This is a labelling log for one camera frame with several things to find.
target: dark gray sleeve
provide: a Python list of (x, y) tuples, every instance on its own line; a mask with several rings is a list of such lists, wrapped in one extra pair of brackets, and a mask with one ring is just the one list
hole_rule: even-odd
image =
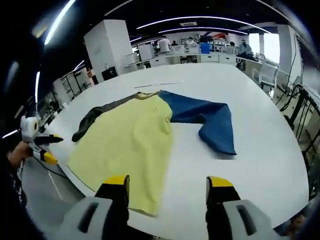
[(77, 142), (79, 141), (88, 131), (90, 126), (95, 122), (96, 118), (99, 117), (101, 114), (108, 112), (112, 109), (115, 109), (116, 107), (120, 106), (121, 104), (124, 104), (128, 102), (131, 99), (134, 99), (138, 93), (127, 96), (123, 99), (120, 99), (118, 101), (113, 101), (111, 103), (108, 103), (103, 106), (96, 106), (92, 108), (81, 120), (79, 125), (79, 130), (75, 132), (72, 136), (72, 141)]

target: white pillar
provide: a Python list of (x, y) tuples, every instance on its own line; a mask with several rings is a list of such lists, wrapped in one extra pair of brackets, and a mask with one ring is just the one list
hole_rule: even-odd
[(302, 63), (301, 53), (296, 32), (289, 25), (278, 24), (278, 34), (280, 42), (280, 70), (289, 74), (289, 87), (295, 82), (297, 76), (301, 76)]
[(99, 83), (107, 66), (115, 67), (118, 75), (132, 72), (137, 67), (125, 68), (126, 56), (132, 54), (127, 25), (124, 20), (103, 20), (84, 36), (91, 65)]
[(265, 35), (259, 34), (260, 54), (265, 54)]
[(70, 103), (71, 99), (69, 98), (68, 93), (67, 93), (63, 83), (61, 82), (60, 78), (53, 82), (53, 87), (54, 87), (54, 90), (58, 96), (58, 100), (61, 103), (61, 106), (64, 103), (66, 103), (66, 104)]

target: human hand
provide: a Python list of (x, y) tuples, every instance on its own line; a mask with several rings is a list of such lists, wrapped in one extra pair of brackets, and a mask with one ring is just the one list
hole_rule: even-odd
[(8, 160), (14, 168), (18, 168), (21, 161), (32, 156), (32, 149), (29, 144), (21, 141), (15, 149), (8, 154)]

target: white table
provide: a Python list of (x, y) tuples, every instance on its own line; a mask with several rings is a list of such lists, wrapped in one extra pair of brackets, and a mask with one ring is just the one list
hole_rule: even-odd
[[(160, 85), (170, 82), (177, 84)], [(139, 70), (100, 83), (77, 96), (50, 124), (50, 132), (64, 138), (61, 143), (51, 144), (50, 150), (82, 193), (95, 194), (66, 164), (74, 145), (71, 137), (81, 119), (95, 106), (136, 92), (160, 89), (227, 103), (232, 114), (237, 155), (232, 158), (212, 151), (199, 139), (201, 124), (173, 123), (174, 144), (159, 215), (152, 218), (130, 210), (130, 226), (166, 239), (208, 239), (207, 176), (231, 181), (241, 199), (252, 201), (271, 218), (272, 227), (307, 205), (309, 190), (304, 159), (285, 118), (244, 73), (233, 65), (218, 63), (163, 65)]]

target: window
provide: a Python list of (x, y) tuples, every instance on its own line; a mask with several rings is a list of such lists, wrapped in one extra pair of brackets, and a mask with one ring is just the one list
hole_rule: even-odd
[(264, 55), (267, 59), (279, 63), (280, 62), (280, 42), (279, 34), (264, 34)]
[(251, 33), (249, 34), (249, 45), (254, 54), (260, 53), (260, 40), (259, 33)]

